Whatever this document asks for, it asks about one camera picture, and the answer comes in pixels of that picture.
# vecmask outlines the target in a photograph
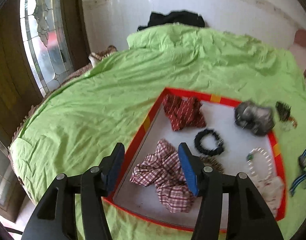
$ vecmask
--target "green bed sheet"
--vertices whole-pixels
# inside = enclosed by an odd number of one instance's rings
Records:
[[[186,25],[163,25],[134,33],[129,50],[117,52],[55,91],[25,123],[11,145],[14,168],[37,203],[54,177],[73,176],[98,165],[117,142],[127,148],[164,87],[215,93],[273,106],[292,106],[297,129],[285,132],[277,115],[274,132],[284,160],[287,188],[298,176],[306,148],[306,87],[289,51],[250,36]],[[83,238],[80,200],[76,219]],[[161,227],[104,203],[113,239],[186,240],[192,233]],[[306,217],[306,190],[287,196],[278,222],[290,239]]]

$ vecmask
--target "stained glass window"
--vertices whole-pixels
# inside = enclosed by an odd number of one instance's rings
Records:
[[[24,48],[43,96],[73,72],[64,38],[60,0],[20,0]]]

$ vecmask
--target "silver screw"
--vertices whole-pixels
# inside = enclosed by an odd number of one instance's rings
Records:
[[[60,173],[60,174],[58,174],[58,175],[56,176],[56,178],[57,178],[58,180],[64,179],[64,178],[65,178],[65,174],[64,174],[64,173]]]
[[[99,172],[98,166],[91,167],[91,173],[97,173],[97,172]]]
[[[205,172],[212,172],[212,171],[213,171],[213,168],[212,168],[211,166],[205,166],[205,167],[203,168],[203,170],[204,170]]]
[[[238,174],[238,176],[241,178],[241,179],[246,179],[247,178],[247,175],[244,173],[244,172],[240,172]]]

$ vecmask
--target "cardboard tray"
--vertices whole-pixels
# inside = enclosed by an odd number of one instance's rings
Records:
[[[216,159],[224,166],[225,174],[236,175],[247,172],[246,156],[256,147],[266,149],[275,161],[274,174],[280,176],[285,183],[285,174],[282,155],[277,140],[270,132],[265,137],[252,135],[248,130],[241,129],[234,124],[234,107],[240,101],[224,98],[218,95],[210,95],[194,91],[174,88],[165,88],[149,111],[143,124],[134,136],[131,144],[125,152],[120,175],[117,179],[116,188],[105,201],[129,214],[156,223],[158,225],[193,231],[200,209],[201,198],[197,198],[189,213],[170,213],[158,200],[155,186],[143,187],[129,181],[130,175],[136,164],[141,163],[148,154],[155,152],[158,140],[165,138],[175,148],[181,142],[186,142],[193,155],[200,155],[194,147],[195,135],[204,128],[184,128],[174,132],[171,123],[165,116],[162,100],[165,95],[173,94],[182,98],[196,97],[202,101],[201,111],[204,114],[208,128],[215,129],[224,140],[225,151],[216,156]],[[215,147],[212,137],[207,137],[202,143]],[[265,165],[259,166],[258,173],[265,174]],[[221,217],[221,231],[226,231],[228,219],[228,194],[223,194],[223,206]],[[285,216],[286,189],[277,212],[276,220]]]

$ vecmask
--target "blue bracelet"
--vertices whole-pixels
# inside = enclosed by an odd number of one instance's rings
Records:
[[[294,193],[295,193],[295,189],[296,187],[303,181],[306,180],[306,149],[305,151],[302,153],[302,155],[299,156],[298,158],[298,162],[299,162],[299,166],[300,166],[300,169],[301,169],[301,175],[298,176],[292,183],[291,185],[291,188],[290,188],[290,194],[291,196],[293,197],[294,196]]]

